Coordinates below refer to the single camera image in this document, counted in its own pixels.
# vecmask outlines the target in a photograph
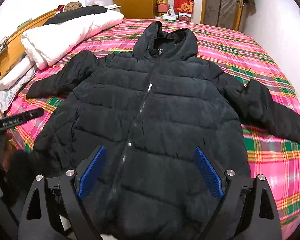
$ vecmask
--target human hand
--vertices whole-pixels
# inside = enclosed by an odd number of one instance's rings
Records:
[[[10,159],[14,152],[14,148],[12,144],[9,142],[12,139],[11,133],[6,133],[6,143],[4,146],[3,160],[2,160],[2,168],[5,172],[8,172],[10,167]]]

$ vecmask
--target bed sheet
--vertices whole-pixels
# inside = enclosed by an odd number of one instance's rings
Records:
[[[122,24],[83,41],[51,68],[39,70],[18,94],[7,115],[43,107],[42,117],[12,129],[18,148],[31,151],[34,140],[62,98],[26,99],[30,86],[37,80],[57,73],[78,52],[88,49],[97,57],[131,51],[154,19],[124,20]],[[271,57],[245,34],[194,23],[163,20],[163,30],[191,29],[197,37],[198,56],[216,62],[225,72],[247,84],[256,79],[266,85],[275,101],[300,114],[296,92]],[[251,176],[264,174],[270,184],[286,239],[300,223],[300,144],[268,135],[266,131],[242,125]]]

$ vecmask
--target teddy bear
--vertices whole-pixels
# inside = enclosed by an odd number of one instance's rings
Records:
[[[71,11],[71,10],[74,10],[74,9],[78,9],[81,6],[82,6],[82,3],[80,3],[79,1],[78,2],[70,2],[70,3],[65,5],[63,11],[64,12]]]

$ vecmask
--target jacket hood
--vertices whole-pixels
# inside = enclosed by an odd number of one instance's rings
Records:
[[[169,60],[186,60],[198,53],[197,38],[189,29],[171,33],[162,30],[161,22],[153,22],[145,29],[133,48],[137,59],[152,60],[161,50],[161,57]]]

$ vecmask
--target bed headboard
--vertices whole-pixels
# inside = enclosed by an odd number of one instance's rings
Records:
[[[38,18],[28,22],[26,25],[20,27],[7,39],[7,48],[0,55],[0,72],[1,78],[14,68],[18,63],[20,57],[24,54],[25,48],[21,44],[21,35],[24,31],[32,29],[37,26],[42,26],[49,18],[55,16],[57,9],[49,11]]]

